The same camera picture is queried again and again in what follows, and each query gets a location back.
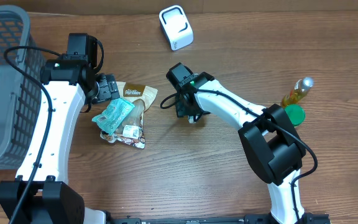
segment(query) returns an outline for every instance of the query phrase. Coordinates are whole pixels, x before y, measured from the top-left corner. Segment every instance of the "laundry basket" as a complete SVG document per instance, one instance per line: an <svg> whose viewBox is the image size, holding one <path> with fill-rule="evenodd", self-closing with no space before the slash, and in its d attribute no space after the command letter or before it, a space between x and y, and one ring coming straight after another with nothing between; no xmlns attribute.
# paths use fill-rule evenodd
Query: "laundry basket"
<svg viewBox="0 0 358 224"><path fill-rule="evenodd" d="M29 148L37 121L41 90L8 66L8 47L35 46L30 19L17 6L0 6L0 169L18 168ZM40 51L19 49L9 54L19 68L36 79L45 59Z"/></svg>

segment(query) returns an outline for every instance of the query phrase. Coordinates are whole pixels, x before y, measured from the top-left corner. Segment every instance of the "wooden table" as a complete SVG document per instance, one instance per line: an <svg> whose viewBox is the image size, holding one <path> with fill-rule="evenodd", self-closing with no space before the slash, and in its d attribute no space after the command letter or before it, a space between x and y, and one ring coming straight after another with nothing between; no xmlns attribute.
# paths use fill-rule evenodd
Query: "wooden table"
<svg viewBox="0 0 358 224"><path fill-rule="evenodd" d="M78 118L69 184L86 206L116 218L269 212L266 184L250 169L235 130L213 115L188 124L174 108L159 108L174 92L165 74L183 62L265 106L278 103L298 79L313 77L315 87L301 102L306 121L297 130L319 167L301 180L301 201L308 212L330 214L333 223L358 223L358 11L188 17L195 40L177 52L157 15L31 18L39 46L64 52L69 33L87 32L103 43L102 72L158 89L145 114L144 150L99 138L91 118L106 104ZM311 168L309 155L303 162L303 171ZM0 180L15 173L0 170ZM0 223L6 222L0 207Z"/></svg>

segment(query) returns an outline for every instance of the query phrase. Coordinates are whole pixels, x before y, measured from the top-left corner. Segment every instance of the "green lid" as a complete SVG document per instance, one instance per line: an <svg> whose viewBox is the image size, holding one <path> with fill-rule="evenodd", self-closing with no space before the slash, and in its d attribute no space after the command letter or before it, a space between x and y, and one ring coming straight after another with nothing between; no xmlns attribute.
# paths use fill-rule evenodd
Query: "green lid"
<svg viewBox="0 0 358 224"><path fill-rule="evenodd" d="M294 127L300 125L305 120L305 111L299 105L288 105L285 108L285 112L287 112Z"/></svg>

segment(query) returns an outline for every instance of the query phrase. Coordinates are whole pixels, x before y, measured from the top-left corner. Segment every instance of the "bottle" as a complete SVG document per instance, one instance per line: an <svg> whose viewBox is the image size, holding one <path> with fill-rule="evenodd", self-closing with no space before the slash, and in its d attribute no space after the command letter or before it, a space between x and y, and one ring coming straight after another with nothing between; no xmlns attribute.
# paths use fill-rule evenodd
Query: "bottle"
<svg viewBox="0 0 358 224"><path fill-rule="evenodd" d="M290 94L287 94L283 97L281 106L285 108L288 105L297 104L303 97L308 94L311 87L313 87L313 83L314 81L310 77L298 80Z"/></svg>

